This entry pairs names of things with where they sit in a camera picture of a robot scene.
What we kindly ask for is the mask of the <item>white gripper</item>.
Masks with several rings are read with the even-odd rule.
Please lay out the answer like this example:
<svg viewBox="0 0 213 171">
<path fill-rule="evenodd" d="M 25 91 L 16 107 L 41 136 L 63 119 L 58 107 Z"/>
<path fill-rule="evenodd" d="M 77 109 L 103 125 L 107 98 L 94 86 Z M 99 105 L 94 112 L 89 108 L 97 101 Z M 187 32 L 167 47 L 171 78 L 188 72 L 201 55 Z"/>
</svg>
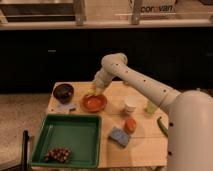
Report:
<svg viewBox="0 0 213 171">
<path fill-rule="evenodd" d="M 93 79 L 93 86 L 95 89 L 106 89 L 112 82 L 112 75 L 105 69 L 99 70 Z"/>
</svg>

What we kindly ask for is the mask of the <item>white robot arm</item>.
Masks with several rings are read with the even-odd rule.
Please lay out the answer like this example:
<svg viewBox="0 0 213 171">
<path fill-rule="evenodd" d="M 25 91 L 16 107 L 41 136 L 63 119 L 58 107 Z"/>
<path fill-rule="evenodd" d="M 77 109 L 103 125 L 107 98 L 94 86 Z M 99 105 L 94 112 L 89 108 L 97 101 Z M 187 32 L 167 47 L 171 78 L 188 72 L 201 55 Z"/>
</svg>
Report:
<svg viewBox="0 0 213 171">
<path fill-rule="evenodd" d="M 167 171 L 213 171 L 213 97 L 180 92 L 129 68 L 127 61 L 123 53 L 104 56 L 95 91 L 102 93 L 118 77 L 168 115 Z"/>
</svg>

